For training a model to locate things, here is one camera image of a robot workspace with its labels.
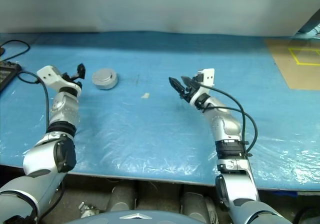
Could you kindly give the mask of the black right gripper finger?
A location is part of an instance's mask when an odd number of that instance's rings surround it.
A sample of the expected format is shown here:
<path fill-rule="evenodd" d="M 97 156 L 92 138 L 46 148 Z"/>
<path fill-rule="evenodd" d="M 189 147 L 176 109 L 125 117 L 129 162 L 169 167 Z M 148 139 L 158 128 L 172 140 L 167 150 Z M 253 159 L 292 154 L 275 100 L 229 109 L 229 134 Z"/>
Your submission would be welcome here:
<path fill-rule="evenodd" d="M 171 87 L 175 91 L 177 91 L 180 96 L 185 96 L 185 94 L 186 94 L 185 91 L 186 90 L 185 90 L 184 86 L 182 86 L 182 84 L 176 78 L 169 77 L 168 80 L 169 80 L 169 83 L 170 83 Z"/>
<path fill-rule="evenodd" d="M 185 86 L 189 89 L 197 89 L 198 88 L 198 83 L 194 81 L 192 78 L 188 76 L 181 76 L 181 79 Z"/>

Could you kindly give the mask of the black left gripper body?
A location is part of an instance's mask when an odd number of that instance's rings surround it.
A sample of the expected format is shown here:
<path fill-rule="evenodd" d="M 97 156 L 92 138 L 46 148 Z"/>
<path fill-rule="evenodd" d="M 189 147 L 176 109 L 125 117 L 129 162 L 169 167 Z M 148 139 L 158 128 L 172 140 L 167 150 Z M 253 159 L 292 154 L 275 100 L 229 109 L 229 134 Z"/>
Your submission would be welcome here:
<path fill-rule="evenodd" d="M 82 87 L 82 83 L 80 81 L 76 81 L 71 78 L 66 78 L 65 81 L 66 81 L 66 84 L 65 84 L 66 87 L 70 87 L 70 88 L 81 88 Z"/>

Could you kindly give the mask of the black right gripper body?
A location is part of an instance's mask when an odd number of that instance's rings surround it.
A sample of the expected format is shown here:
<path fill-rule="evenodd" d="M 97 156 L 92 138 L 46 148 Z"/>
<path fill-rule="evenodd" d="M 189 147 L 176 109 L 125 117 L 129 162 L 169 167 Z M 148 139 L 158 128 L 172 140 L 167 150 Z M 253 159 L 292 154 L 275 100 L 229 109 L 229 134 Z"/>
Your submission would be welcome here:
<path fill-rule="evenodd" d="M 199 89 L 200 85 L 197 83 L 191 83 L 189 86 L 186 86 L 184 100 L 189 103 Z"/>

